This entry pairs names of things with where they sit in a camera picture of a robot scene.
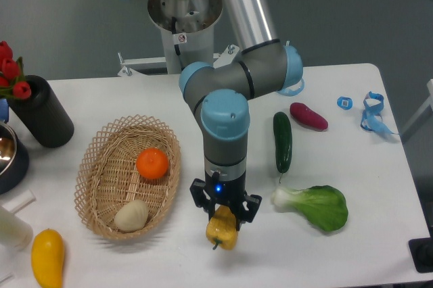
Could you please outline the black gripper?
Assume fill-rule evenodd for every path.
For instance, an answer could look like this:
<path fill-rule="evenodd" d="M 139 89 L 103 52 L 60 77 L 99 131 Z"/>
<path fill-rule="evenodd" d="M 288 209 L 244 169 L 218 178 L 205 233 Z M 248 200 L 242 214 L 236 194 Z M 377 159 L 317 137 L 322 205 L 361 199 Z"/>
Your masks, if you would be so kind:
<path fill-rule="evenodd" d="M 254 220 L 262 201 L 259 195 L 247 194 L 245 176 L 232 181 L 220 181 L 218 176 L 206 176 L 204 181 L 195 178 L 189 190 L 195 205 L 207 213 L 208 220 L 214 216 L 216 205 L 227 206 L 235 216 L 236 231 L 240 231 L 243 223 Z"/>

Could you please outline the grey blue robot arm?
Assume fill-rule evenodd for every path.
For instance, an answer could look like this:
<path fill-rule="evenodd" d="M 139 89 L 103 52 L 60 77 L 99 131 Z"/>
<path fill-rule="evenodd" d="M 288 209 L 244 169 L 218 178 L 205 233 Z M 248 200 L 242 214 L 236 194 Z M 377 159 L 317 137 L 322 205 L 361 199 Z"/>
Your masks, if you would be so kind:
<path fill-rule="evenodd" d="M 248 102 L 287 93 L 302 60 L 280 42 L 265 0 L 148 0 L 147 10 L 202 131 L 205 178 L 192 183 L 193 200 L 209 216 L 222 205 L 236 226 L 252 222 L 261 198 L 245 190 Z"/>

